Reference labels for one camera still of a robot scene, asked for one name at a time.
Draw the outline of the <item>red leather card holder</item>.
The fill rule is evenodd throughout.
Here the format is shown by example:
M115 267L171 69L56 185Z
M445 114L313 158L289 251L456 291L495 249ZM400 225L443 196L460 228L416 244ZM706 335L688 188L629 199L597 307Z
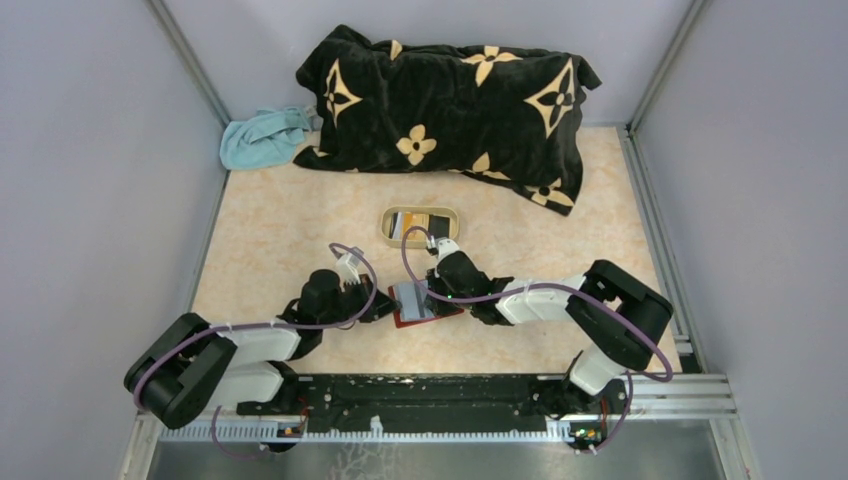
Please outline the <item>red leather card holder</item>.
M398 329L460 315L464 312L462 308L426 294L415 282L392 285L388 288L388 294L399 305L399 309L393 313L395 326Z

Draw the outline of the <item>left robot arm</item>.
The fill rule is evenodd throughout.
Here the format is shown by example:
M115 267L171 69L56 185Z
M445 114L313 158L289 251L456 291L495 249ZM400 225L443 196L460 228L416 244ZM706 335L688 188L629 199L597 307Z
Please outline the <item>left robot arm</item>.
M169 429L208 409L243 403L285 414L300 399L298 384L285 377L287 361L315 350L328 329L372 323L399 309L366 274L345 282L332 270L316 270L268 322L215 326L194 312L179 316L134 362L123 385L139 409Z

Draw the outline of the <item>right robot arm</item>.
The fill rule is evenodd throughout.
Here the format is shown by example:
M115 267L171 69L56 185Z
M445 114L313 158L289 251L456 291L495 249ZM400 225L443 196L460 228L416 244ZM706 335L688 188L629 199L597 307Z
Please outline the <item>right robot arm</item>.
M582 275L558 281L488 277L463 251L441 254L425 277L439 306L468 310L490 326L572 322L590 339L567 373L563 398L576 412L590 411L603 389L626 371L645 369L674 309L658 292L608 260Z

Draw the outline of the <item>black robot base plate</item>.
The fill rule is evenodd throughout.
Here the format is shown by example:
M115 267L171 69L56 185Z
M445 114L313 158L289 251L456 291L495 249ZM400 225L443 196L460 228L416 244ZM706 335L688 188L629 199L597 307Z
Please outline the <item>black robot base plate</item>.
M378 419L389 434L543 433L554 421L620 414L625 384L611 381L591 397L561 374L292 374L266 402L242 402L244 416L292 415L309 433L363 433Z

